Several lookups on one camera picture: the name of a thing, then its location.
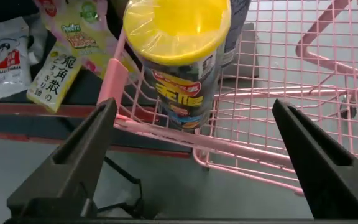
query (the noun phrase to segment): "red label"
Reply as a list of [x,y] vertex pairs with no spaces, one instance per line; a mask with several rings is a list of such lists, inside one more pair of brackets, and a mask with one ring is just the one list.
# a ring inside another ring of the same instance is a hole
[[12,52],[8,53],[7,57],[2,62],[0,62],[0,69],[9,68],[10,66],[19,64],[19,51],[15,49]]
[[181,90],[182,93],[188,95],[188,96],[195,96],[198,92],[201,90],[201,83],[200,82],[191,82],[189,80],[183,80],[183,82],[190,82],[189,84],[179,84],[174,82],[173,80],[170,80],[168,78],[165,78],[163,75],[158,74],[158,72],[153,72],[154,78],[156,80],[162,81],[173,85],[177,89]]
[[45,12],[50,16],[56,16],[57,10],[52,0],[38,0],[41,3],[42,7],[45,9]]

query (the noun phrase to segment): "snack bag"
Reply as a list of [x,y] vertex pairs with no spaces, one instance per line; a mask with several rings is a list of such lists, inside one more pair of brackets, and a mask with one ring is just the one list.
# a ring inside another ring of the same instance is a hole
[[28,99],[56,113],[80,68],[80,59],[56,43],[27,90]]
[[31,84],[28,36],[23,18],[0,22],[0,98],[20,93]]
[[[117,39],[107,27],[106,0],[34,0],[47,29],[59,42],[81,58],[82,65],[100,78],[117,46]],[[119,57],[136,81],[139,74],[135,62],[125,51]]]

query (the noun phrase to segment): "plastic wrap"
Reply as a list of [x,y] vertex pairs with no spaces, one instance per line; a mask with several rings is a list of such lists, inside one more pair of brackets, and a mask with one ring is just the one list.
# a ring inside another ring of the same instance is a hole
[[217,49],[230,21],[227,0],[133,0],[124,14],[124,30],[147,60],[186,65]]
[[[116,50],[117,39],[107,27],[106,0],[34,0],[40,8],[48,30],[63,45],[69,47],[82,65],[103,78],[108,62]],[[119,57],[128,69],[129,77],[136,80],[139,69],[127,52]]]
[[27,90],[28,99],[56,113],[80,68],[79,58],[55,44]]

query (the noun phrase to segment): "cart wheel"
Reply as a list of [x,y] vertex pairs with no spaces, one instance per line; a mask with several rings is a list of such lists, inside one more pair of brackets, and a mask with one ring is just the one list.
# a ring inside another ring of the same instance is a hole
[[[348,112],[347,106],[344,104],[344,103],[347,102],[346,97],[347,96],[345,96],[343,98],[343,100],[342,100],[343,103],[341,103],[341,107],[340,107],[340,109],[341,109],[341,118],[344,118],[344,119],[347,119],[347,112]],[[351,104],[350,105],[351,118],[354,118],[356,116],[356,114],[357,114],[357,108],[355,106],[356,103],[355,103],[355,101],[350,101],[350,104]]]

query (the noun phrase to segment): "pink wire basket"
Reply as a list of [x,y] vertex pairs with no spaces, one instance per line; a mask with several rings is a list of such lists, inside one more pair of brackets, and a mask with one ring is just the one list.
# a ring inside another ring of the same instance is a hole
[[[209,169],[303,195],[272,105],[276,98],[294,104],[358,158],[358,0],[256,0],[250,5],[249,22],[255,29],[243,30],[236,61],[223,70],[211,117],[195,134],[168,128],[168,116],[158,113],[160,100],[141,88],[154,89],[144,71],[136,82],[128,79],[135,95],[125,90],[122,94],[133,105],[121,105],[129,116],[119,115],[114,125],[191,147],[195,160]],[[256,38],[246,38],[247,32]],[[125,40],[121,32],[115,58]],[[117,67],[121,74],[122,65]],[[108,72],[114,75],[115,69]],[[140,96],[155,107],[142,107]],[[136,111],[151,120],[138,118]]]

